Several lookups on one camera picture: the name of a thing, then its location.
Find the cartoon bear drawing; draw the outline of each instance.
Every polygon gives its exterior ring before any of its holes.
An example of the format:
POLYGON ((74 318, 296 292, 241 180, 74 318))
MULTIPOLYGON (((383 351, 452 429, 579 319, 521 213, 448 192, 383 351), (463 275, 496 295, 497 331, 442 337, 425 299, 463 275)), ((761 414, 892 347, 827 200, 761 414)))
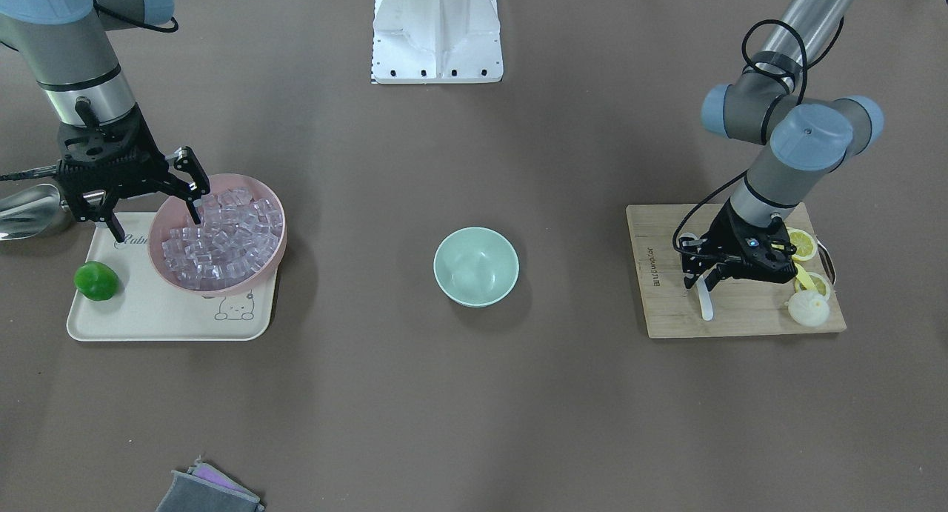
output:
POLYGON ((253 319, 253 292, 246 296, 230 296, 221 299, 221 306, 214 315, 214 319, 218 321, 253 319))

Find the light blue cap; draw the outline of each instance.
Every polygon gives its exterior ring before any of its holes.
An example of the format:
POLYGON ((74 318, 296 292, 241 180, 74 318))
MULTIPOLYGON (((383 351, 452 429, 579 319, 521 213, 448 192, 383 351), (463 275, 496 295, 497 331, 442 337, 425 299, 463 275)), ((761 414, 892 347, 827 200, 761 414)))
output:
POLYGON ((167 23, 175 15, 175 0, 144 0, 145 22, 149 25, 167 23))
POLYGON ((770 145, 793 170, 819 171, 837 165, 852 143, 852 124, 823 104, 800 104, 776 126, 770 145))
POLYGON ((718 84, 708 91, 701 105, 701 123, 711 133, 729 138, 724 128, 724 96, 731 84, 718 84))
POLYGON ((92 0, 0 0, 4 16, 37 25, 64 25, 92 12, 92 0))
POLYGON ((871 144, 875 143, 876 138, 883 133, 883 128, 886 127, 886 114, 883 113, 883 109, 879 107, 879 104, 876 104, 875 101, 866 96, 849 96, 843 98, 859 104, 869 115, 869 123, 872 124, 872 133, 869 135, 869 143, 866 145, 866 148, 868 148, 871 144))

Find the table surface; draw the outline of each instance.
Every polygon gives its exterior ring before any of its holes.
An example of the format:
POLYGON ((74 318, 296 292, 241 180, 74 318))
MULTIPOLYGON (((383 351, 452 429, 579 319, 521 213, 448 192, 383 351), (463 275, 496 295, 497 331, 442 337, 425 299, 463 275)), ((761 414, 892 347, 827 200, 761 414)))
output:
MULTIPOLYGON (((698 111, 789 2, 498 0, 504 80, 464 86, 370 84, 373 0, 177 0, 178 33, 110 33, 160 147, 280 195, 274 317, 248 343, 76 342, 91 226, 0 243, 0 509, 152 510, 202 455, 274 512, 943 510, 944 0, 856 0, 811 73, 887 113, 807 198, 849 330, 644 329, 624 209, 755 158, 698 111), (521 257, 483 310, 431 273, 468 225, 521 257)), ((57 126, 0 50, 4 170, 52 163, 57 126)))

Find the empty bowl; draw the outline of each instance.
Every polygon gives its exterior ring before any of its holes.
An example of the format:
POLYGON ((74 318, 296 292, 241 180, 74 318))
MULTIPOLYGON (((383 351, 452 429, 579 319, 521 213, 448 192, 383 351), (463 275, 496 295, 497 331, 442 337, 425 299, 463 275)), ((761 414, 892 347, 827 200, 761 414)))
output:
POLYGON ((155 270, 161 278, 165 280, 165 282, 168 282, 169 285, 183 290, 183 292, 206 297, 234 296, 237 295, 237 293, 246 293, 247 290, 263 282, 271 273, 276 271, 280 261, 284 258, 284 252, 287 251, 287 218, 285 218, 284 206, 281 204, 280 199, 277 198, 277 195, 273 193, 273 190, 268 188, 263 182, 252 177, 223 173, 220 175, 211 175, 208 178, 210 180, 210 193, 213 195, 230 189, 244 187, 250 191, 254 201, 267 199, 270 200, 271 204, 274 204, 280 209, 282 221, 284 221, 284 228, 282 228, 282 232, 280 232, 280 239, 278 239, 277 246, 270 256, 270 260, 264 263, 250 278, 223 289, 193 290, 182 286, 176 276, 173 275, 172 270, 165 264, 165 255, 161 248, 162 242, 168 241, 170 238, 170 231, 173 228, 194 225, 193 219, 190 218, 190 214, 187 212, 187 205, 184 201, 176 197, 169 197, 165 200, 164 204, 155 214, 155 221, 152 222, 152 228, 148 234, 148 256, 151 258, 152 266, 155 266, 155 270))
POLYGON ((514 246, 501 234, 483 227, 451 233, 434 254, 434 279, 454 302, 474 308, 507 296, 521 265, 514 246))

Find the folded towel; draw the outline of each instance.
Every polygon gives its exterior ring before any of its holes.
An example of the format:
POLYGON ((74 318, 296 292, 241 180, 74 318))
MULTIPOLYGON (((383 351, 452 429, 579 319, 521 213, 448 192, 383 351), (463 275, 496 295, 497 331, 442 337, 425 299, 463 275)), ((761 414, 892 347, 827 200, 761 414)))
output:
POLYGON ((260 498, 206 462, 172 475, 156 512, 264 512, 260 498))

